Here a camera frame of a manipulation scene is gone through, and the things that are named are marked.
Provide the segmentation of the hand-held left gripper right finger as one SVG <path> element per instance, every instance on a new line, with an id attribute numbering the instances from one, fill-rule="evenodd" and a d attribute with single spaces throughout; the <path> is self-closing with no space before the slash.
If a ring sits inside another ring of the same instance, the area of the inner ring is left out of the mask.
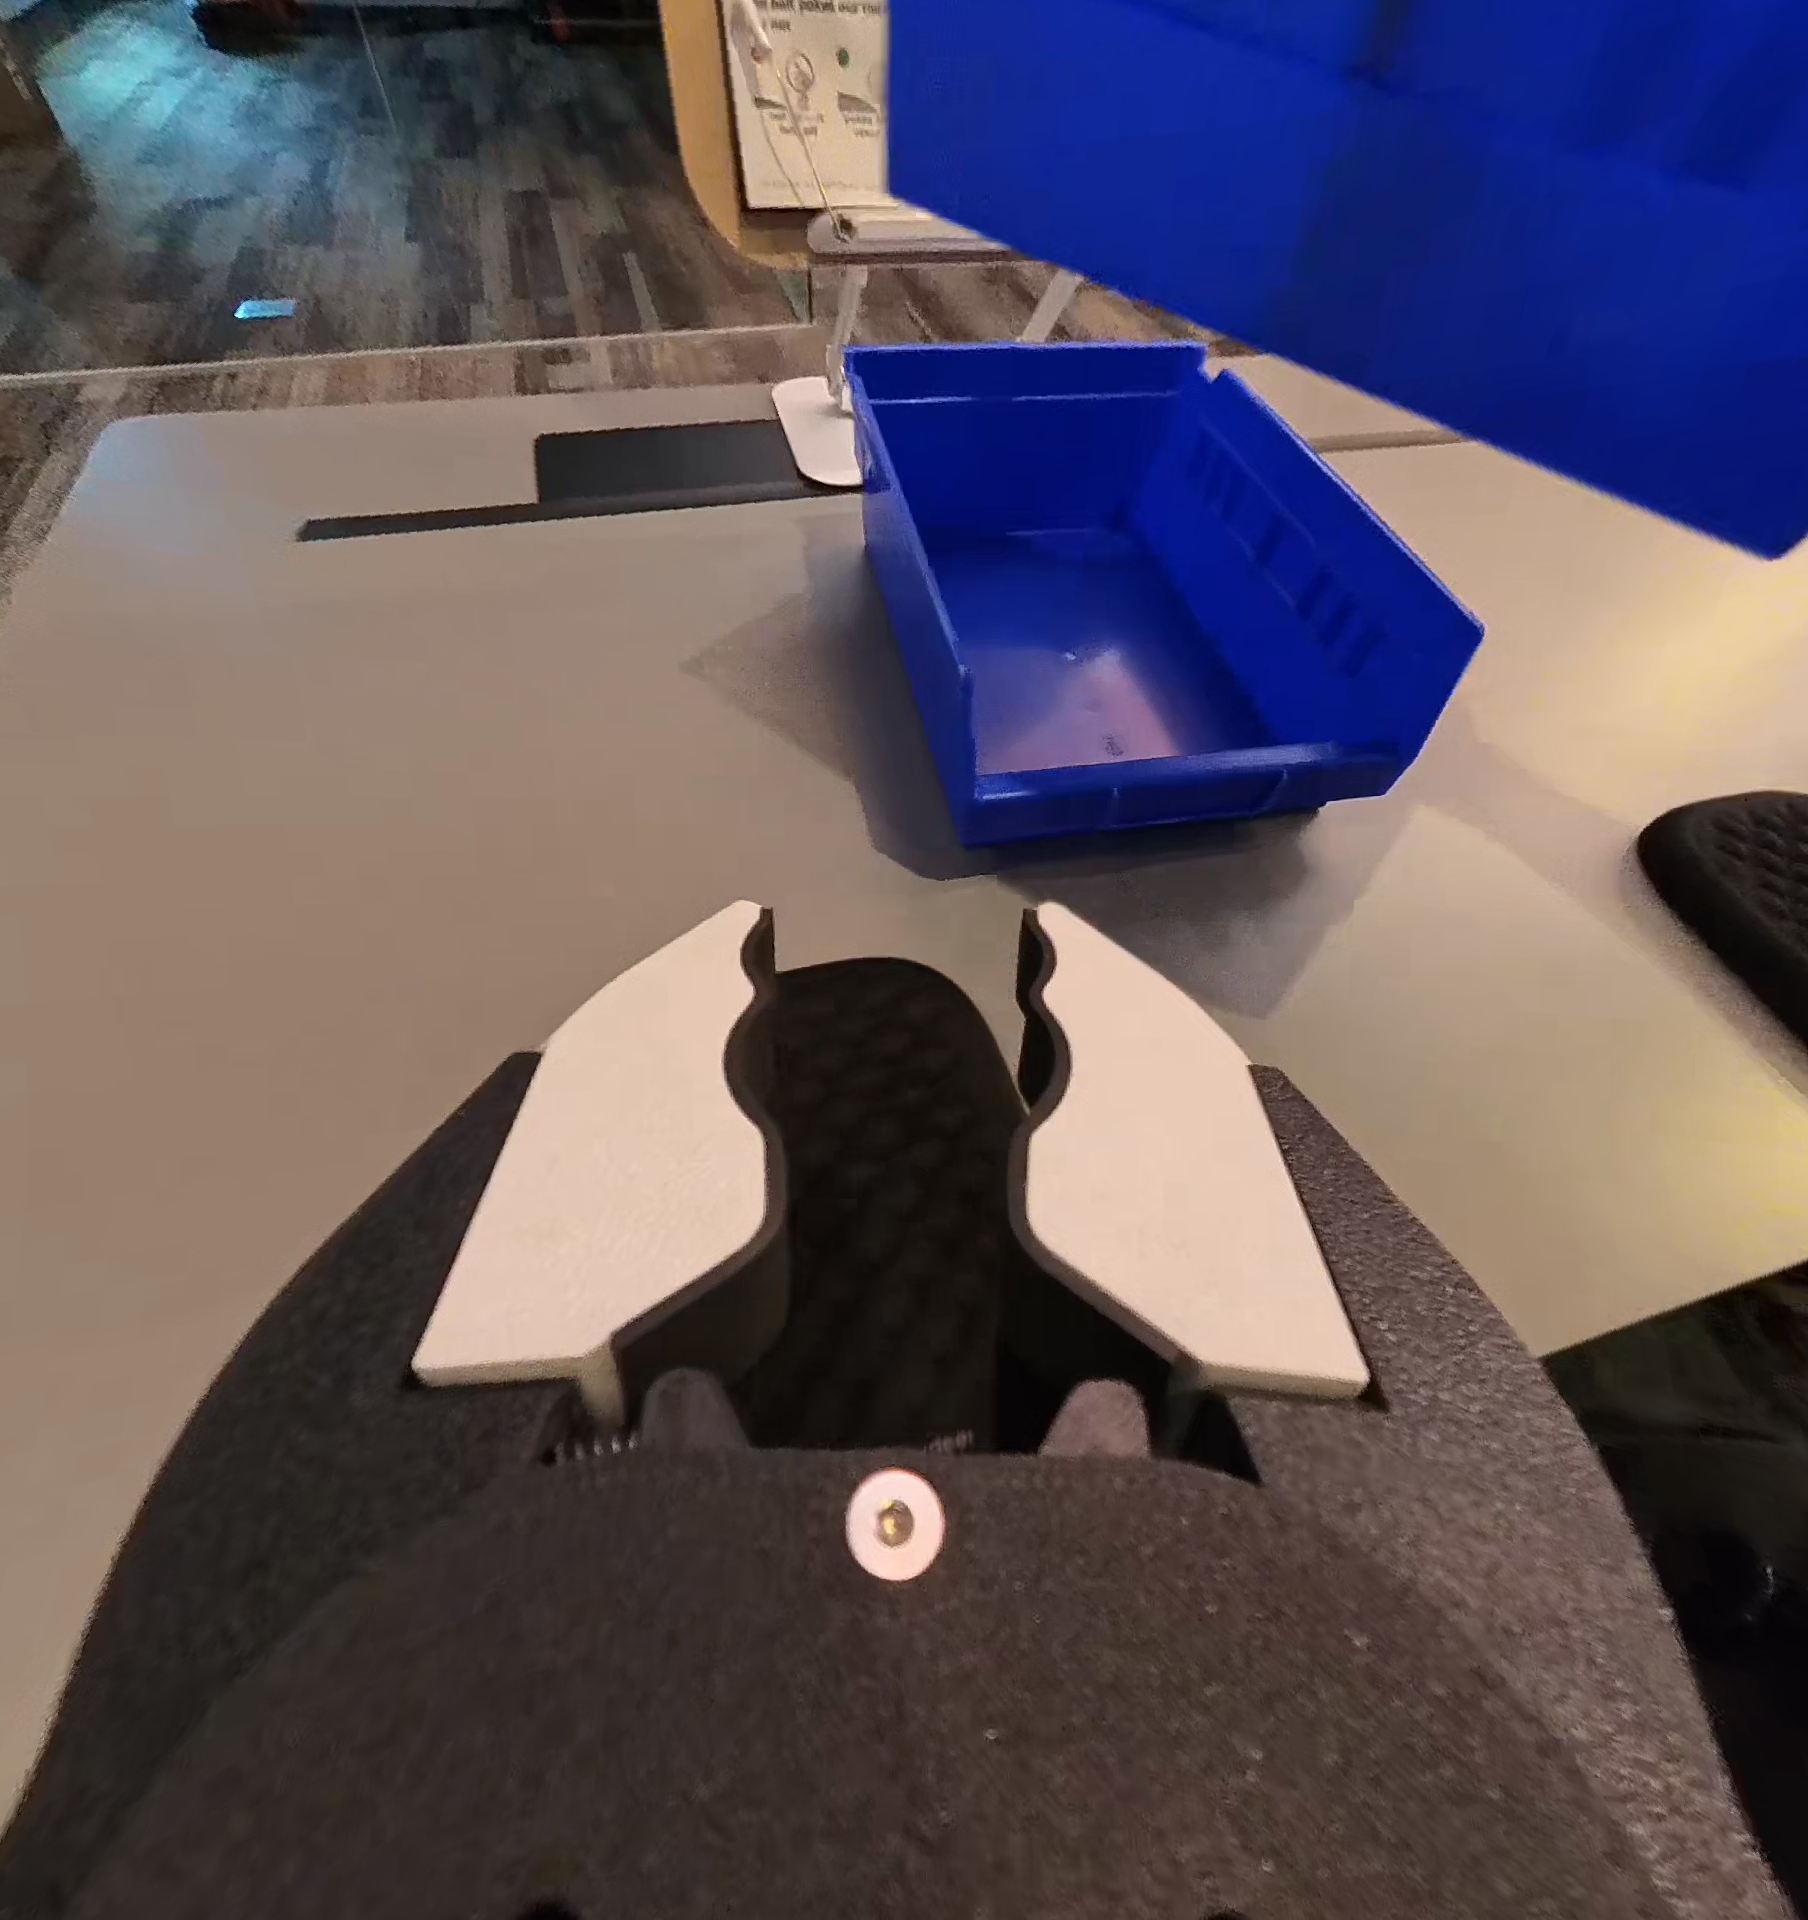
<path id="1" fill-rule="evenodd" d="M 1036 1278 L 1031 1367 L 1121 1343 L 1166 1396 L 1361 1402 L 1370 1367 L 1228 1028 L 1058 901 L 1022 913 L 1016 1004 L 1009 1209 Z"/>

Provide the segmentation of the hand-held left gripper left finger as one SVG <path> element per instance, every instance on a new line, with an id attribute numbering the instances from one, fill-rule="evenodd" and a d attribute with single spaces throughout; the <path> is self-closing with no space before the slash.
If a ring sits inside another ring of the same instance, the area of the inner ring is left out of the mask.
<path id="1" fill-rule="evenodd" d="M 777 1338 L 772 913 L 738 899 L 544 1043 L 410 1370 L 563 1383 L 628 1427 L 674 1369 L 740 1383 Z"/>

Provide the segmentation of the blue plain storage bin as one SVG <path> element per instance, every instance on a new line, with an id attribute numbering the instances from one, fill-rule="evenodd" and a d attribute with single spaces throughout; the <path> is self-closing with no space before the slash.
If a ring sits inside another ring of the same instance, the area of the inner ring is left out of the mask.
<path id="1" fill-rule="evenodd" d="M 844 359 L 868 568 L 957 837 L 1388 793 L 1484 621 L 1193 341 Z"/>

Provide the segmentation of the blue divided storage bin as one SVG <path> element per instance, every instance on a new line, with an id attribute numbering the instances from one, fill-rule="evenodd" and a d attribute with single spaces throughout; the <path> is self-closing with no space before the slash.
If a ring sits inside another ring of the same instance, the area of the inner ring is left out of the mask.
<path id="1" fill-rule="evenodd" d="M 1749 554 L 1808 535 L 1808 2 L 895 2 L 905 202 Z"/>

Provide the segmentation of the grey desk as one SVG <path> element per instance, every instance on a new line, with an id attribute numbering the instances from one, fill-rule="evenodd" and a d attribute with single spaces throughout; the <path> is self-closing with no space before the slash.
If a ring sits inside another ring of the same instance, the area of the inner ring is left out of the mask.
<path id="1" fill-rule="evenodd" d="M 1270 357 L 1238 370 L 1485 624 L 1311 820 L 966 851 L 855 500 L 527 504 L 533 441 L 769 415 L 787 332 L 557 391 L 424 353 L 0 385 L 0 1832 L 204 1386 L 506 1053 L 716 909 L 907 955 L 1007 1058 L 1057 899 L 1282 1068 L 1536 1352 L 1808 1260 L 1808 1056 L 1638 831 L 1808 793 L 1808 541 L 1762 563 Z"/>

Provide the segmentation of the person's black clothing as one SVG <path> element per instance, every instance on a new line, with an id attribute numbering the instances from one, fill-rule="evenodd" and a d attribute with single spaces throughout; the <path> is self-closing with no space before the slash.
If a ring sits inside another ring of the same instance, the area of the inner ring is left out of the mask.
<path id="1" fill-rule="evenodd" d="M 1808 1262 L 1544 1369 L 1658 1574 L 1757 1844 L 1808 1918 Z"/>

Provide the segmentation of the black quilted wrist rest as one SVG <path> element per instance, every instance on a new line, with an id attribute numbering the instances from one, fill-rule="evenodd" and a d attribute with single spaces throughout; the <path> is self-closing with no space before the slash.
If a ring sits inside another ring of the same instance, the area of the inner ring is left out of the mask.
<path id="1" fill-rule="evenodd" d="M 1635 839 L 1662 904 L 1808 1051 L 1808 796 L 1677 805 Z"/>

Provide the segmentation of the white folding stand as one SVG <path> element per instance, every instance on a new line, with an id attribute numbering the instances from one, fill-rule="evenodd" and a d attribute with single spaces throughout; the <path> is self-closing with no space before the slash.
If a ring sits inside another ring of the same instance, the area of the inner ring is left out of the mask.
<path id="1" fill-rule="evenodd" d="M 859 326 L 873 268 L 1002 262 L 1013 252 L 969 226 L 914 206 L 822 208 L 807 226 L 814 267 L 842 270 L 835 316 L 826 339 L 826 370 L 772 384 L 772 413 L 797 475 L 826 489 L 862 486 L 845 351 Z"/>

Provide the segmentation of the printed instruction sheet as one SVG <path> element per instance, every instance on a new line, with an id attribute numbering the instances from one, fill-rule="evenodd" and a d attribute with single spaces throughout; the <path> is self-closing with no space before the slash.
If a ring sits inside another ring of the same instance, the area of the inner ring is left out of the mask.
<path id="1" fill-rule="evenodd" d="M 750 210 L 878 210 L 889 194 L 889 4 L 726 2 Z"/>

